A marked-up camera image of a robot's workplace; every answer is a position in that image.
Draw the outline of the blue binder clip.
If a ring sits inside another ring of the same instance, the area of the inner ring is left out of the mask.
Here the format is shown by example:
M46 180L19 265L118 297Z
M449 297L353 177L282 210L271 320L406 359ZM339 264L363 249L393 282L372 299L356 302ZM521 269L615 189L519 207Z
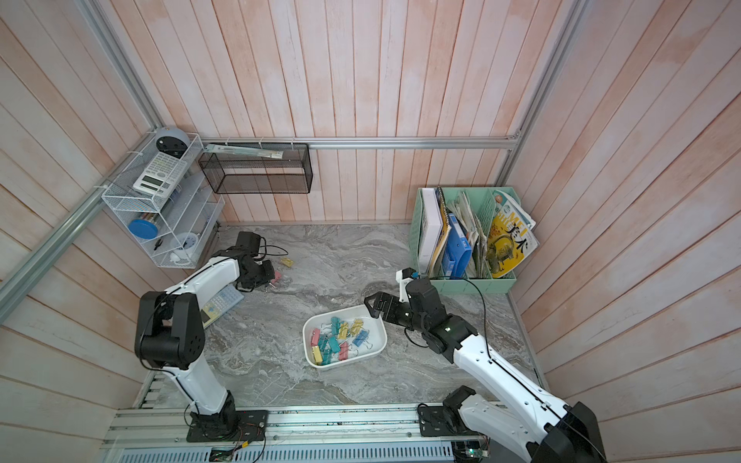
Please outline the blue binder clip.
M364 342L365 342L365 341L366 341L366 340L368 339L369 335L370 335L370 331L369 331L369 330L365 330L365 329L363 329L363 330L361 330L361 331L360 331L360 332L358 333L358 335L357 335L357 336L356 336L356 337L354 338L354 340L353 340L353 342L352 342L352 343L353 343L353 344L354 344L354 345L355 345L356 347L361 347L362 345L364 345Z

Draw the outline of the white plastic storage tray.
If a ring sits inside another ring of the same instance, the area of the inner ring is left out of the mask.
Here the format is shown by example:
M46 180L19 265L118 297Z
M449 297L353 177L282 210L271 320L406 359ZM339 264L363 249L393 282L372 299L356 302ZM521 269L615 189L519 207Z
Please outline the white plastic storage tray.
M349 334L349 328L357 318L364 320L363 329L370 331L368 339L361 347L356 347L352 343L355 337L351 337ZM315 364L312 356L312 347L310 346L312 331L315 328L321 331L320 345L318 347L321 349L323 356L322 366ZM347 360L339 361L339 354L333 354L331 352L328 345L330 337L335 337L340 345L342 343L349 344L349 358ZM379 318L372 318L364 305L312 316L304 323L302 338L306 360L312 367L318 370L328 370L328 368L346 366L361 360L370 359L379 355L388 343L388 336L383 322Z

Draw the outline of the teal binder clip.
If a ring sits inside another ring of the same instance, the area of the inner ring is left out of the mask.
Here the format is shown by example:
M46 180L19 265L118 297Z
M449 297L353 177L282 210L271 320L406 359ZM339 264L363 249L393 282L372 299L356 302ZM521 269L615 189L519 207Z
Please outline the teal binder clip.
M337 341L335 337L329 338L328 345L333 354L339 354L341 352L341 345L339 344L339 342Z

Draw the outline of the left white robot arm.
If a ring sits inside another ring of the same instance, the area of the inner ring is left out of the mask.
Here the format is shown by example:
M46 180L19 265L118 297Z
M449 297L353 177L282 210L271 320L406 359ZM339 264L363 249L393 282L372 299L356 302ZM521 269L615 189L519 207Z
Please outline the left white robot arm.
M275 279L264 238L252 231L218 251L181 283L149 291L139 301L134 353L147 370L170 376L187 398L190 428L203 437L226 439L239 429L233 395L216 379L203 352L202 308L225 287L251 292Z

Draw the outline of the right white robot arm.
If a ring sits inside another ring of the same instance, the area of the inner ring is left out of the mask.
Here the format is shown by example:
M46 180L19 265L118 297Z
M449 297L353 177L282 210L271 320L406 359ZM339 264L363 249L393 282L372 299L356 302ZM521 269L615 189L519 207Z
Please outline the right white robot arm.
M437 289L412 270L401 273L399 295L378 291L365 298L372 318L421 334L426 346L473 376L497 403L460 387L443 405L452 432L482 434L525 462L604 462L607 457L596 414L567 404L532 382L498 354L461 316L449 314Z

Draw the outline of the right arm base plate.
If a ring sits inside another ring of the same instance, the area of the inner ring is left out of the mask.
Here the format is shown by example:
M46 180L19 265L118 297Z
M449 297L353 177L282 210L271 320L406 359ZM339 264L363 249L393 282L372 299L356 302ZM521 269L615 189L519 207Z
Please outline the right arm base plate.
M479 436L470 430L462 420L444 405L430 406L426 403L417 405L417 416L420 434L423 437L473 437Z

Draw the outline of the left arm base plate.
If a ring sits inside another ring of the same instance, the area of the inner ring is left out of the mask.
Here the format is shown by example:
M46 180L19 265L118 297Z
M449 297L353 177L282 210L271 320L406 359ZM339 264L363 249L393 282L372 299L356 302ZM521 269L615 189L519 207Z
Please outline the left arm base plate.
M225 414L191 414L192 424L185 440L188 443L264 441L267 410L226 412Z

